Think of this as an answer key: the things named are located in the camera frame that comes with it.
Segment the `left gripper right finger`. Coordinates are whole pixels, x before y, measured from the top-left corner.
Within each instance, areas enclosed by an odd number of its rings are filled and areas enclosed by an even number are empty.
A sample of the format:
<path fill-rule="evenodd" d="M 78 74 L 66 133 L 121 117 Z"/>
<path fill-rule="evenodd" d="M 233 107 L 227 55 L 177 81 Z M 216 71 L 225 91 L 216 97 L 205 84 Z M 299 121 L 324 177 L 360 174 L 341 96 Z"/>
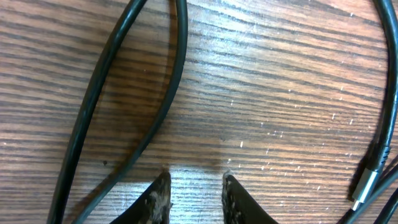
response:
<path fill-rule="evenodd" d="M 277 224 L 231 174 L 223 174 L 224 224 Z"/>

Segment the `black cable long tail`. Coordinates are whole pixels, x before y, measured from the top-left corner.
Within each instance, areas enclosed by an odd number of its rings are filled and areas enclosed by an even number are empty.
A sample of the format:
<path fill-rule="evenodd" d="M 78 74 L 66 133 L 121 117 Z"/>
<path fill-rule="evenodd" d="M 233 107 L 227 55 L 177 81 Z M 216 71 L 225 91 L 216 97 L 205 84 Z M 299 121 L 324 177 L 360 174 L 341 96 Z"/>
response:
<path fill-rule="evenodd" d="M 165 119 L 174 100 L 183 72 L 183 66 L 187 51 L 188 38 L 188 10 L 185 0 L 176 0 L 177 8 L 177 51 L 169 81 L 169 87 L 161 104 L 157 116 L 154 119 L 147 134 L 139 143 L 134 154 L 114 174 L 103 181 L 99 192 L 75 219 L 75 223 L 81 223 L 100 203 L 113 186 L 129 171 L 137 161 L 144 149 L 152 140 L 154 134 Z M 68 196 L 75 176 L 76 167 L 80 158 L 83 143 L 88 131 L 95 106 L 100 96 L 109 68 L 116 56 L 127 32 L 136 20 L 143 8 L 144 1 L 131 1 L 126 6 L 116 23 L 109 39 L 104 46 L 100 58 L 93 71 L 83 102 L 81 104 L 67 151 L 63 159 L 62 168 L 58 177 L 52 204 L 47 218 L 48 223 L 61 223 Z M 387 90 L 380 123 L 379 137 L 376 141 L 373 153 L 369 157 L 365 168 L 353 194 L 354 204 L 343 218 L 343 223 L 353 223 L 364 210 L 397 180 L 397 168 L 391 169 L 385 176 L 381 175 L 385 161 L 391 150 L 391 138 L 394 133 L 397 118 L 397 17 L 391 1 L 375 1 L 375 7 L 381 18 L 384 33 L 389 49 L 389 66 Z"/>

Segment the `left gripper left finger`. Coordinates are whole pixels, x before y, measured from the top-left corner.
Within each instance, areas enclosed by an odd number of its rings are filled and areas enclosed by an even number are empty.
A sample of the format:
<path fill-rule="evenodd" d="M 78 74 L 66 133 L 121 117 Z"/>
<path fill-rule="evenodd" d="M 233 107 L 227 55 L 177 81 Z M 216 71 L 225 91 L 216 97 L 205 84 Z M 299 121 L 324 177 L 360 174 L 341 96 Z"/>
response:
<path fill-rule="evenodd" d="M 161 173 L 141 196 L 111 224 L 169 224 L 171 176 Z"/>

